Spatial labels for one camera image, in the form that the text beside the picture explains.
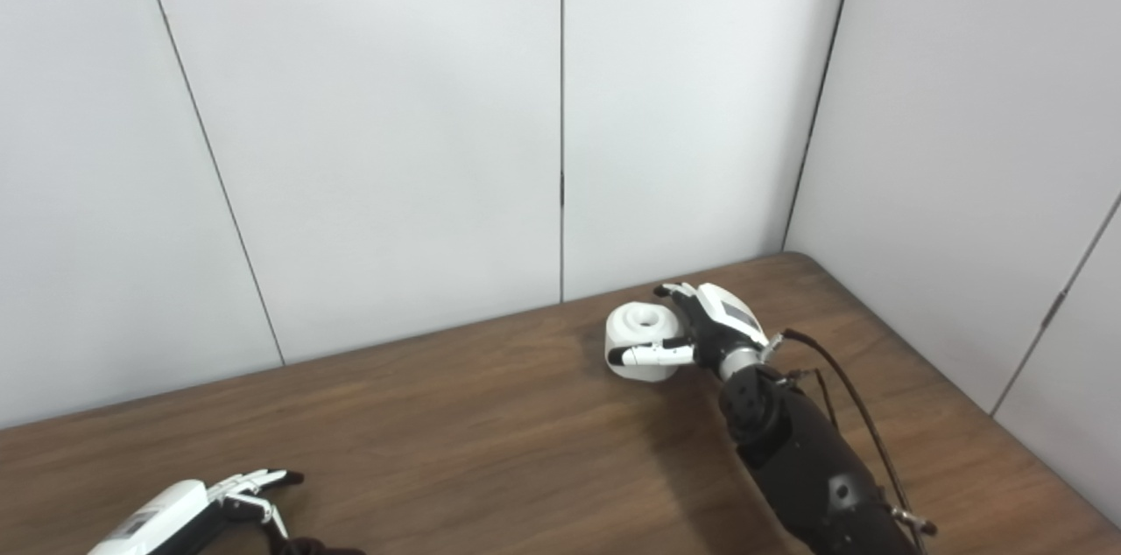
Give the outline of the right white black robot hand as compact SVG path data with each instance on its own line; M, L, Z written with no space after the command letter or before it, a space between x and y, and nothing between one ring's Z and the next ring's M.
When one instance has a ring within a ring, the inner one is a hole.
M664 283L656 304L628 303L606 322L604 359L617 370L697 366L726 380L738 371L768 363L776 342L765 334L753 311L732 292L705 283Z

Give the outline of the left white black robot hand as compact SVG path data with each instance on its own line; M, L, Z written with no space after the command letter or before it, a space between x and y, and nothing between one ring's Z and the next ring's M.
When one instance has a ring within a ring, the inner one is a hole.
M270 554L289 539L282 516L265 498L270 488L302 484L305 475L289 470L237 473L209 485L197 479L165 488L102 538L92 554L201 554L233 524L254 524L265 531Z

